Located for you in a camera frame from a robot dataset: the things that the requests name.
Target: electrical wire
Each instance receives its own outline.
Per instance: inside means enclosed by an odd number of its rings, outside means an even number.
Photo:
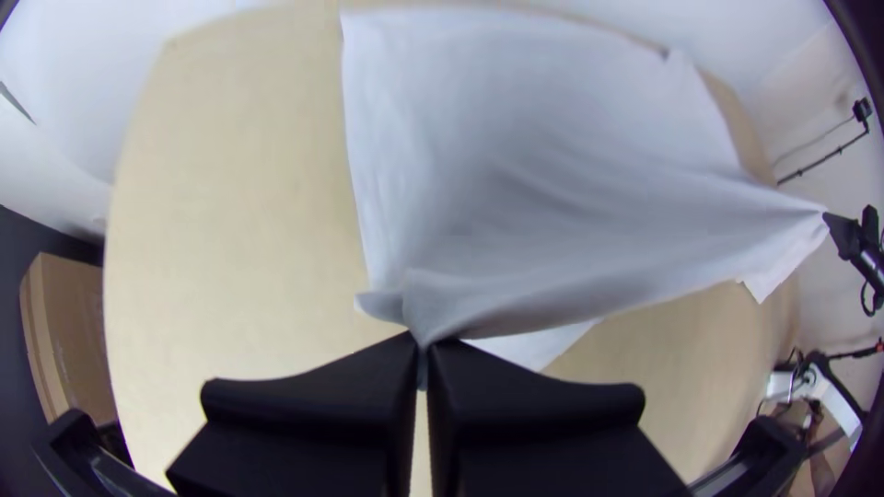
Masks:
[[[808,147],[811,146],[811,145],[818,144],[818,143],[821,142],[824,138],[826,138],[827,136],[829,136],[829,135],[832,134],[832,133],[835,133],[836,131],[838,131],[839,128],[841,128],[842,126],[844,126],[845,124],[847,124],[847,123],[849,123],[850,121],[853,121],[853,120],[854,120],[854,116],[851,116],[851,117],[845,119],[844,121],[841,121],[841,122],[839,122],[838,124],[835,124],[834,126],[832,126],[832,127],[829,129],[829,131],[827,131],[827,132],[821,134],[820,136],[817,136],[817,137],[814,138],[813,140],[810,140],[809,142],[806,142],[806,143],[804,143],[804,144],[800,144],[799,146],[793,148],[792,150],[789,150],[788,152],[782,154],[781,156],[779,156],[779,157],[776,158],[776,160],[773,162],[773,164],[771,164],[771,168],[775,168],[777,164],[783,162],[783,161],[786,160],[788,157],[791,157],[791,156],[792,156],[793,154],[795,154],[796,152],[800,152],[801,150],[804,150],[805,148],[808,148]]]
[[[884,229],[881,229],[881,237],[878,239],[878,250],[884,251]],[[863,307],[863,312],[866,313],[866,316],[873,317],[878,310],[875,308],[875,299],[872,298],[872,308],[866,307],[866,288],[868,287],[868,280],[863,282],[863,287],[859,289],[859,304]]]

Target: beige tabletop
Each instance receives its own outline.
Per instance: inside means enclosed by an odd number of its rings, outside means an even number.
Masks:
[[[113,194],[105,314],[122,428],[152,480],[167,484],[166,467],[203,424],[207,379],[290,376],[401,331],[354,311],[367,278],[340,49],[338,6],[297,2],[171,41],[145,85]],[[770,181],[733,93],[707,81],[744,164]],[[692,479],[754,411],[782,342],[782,293],[757,306],[727,284],[615,317],[547,373],[639,383],[643,427]],[[422,496],[423,397],[417,416]]]

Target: white wall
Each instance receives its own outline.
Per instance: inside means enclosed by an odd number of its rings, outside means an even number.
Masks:
[[[0,204],[59,231],[100,238],[111,187],[71,163],[5,98],[0,130]]]
[[[3,114],[0,203],[70,234],[103,235],[129,115],[163,41],[263,2],[19,0],[0,30],[0,80],[39,130]]]
[[[773,160],[851,116],[857,98],[868,95],[856,61],[837,25],[824,26],[786,57],[747,98],[768,156]],[[781,190],[827,206],[830,211],[859,217],[867,204],[884,216],[884,136],[873,116],[871,134],[852,147],[786,183]],[[782,178],[831,152],[863,131],[852,122],[819,143],[784,159],[774,168]],[[867,318],[859,304],[860,274],[837,256],[831,241],[798,269],[800,329],[805,350],[829,352],[868,346],[884,332],[884,312]],[[884,366],[884,357],[844,360],[833,366],[845,385],[868,409]]]

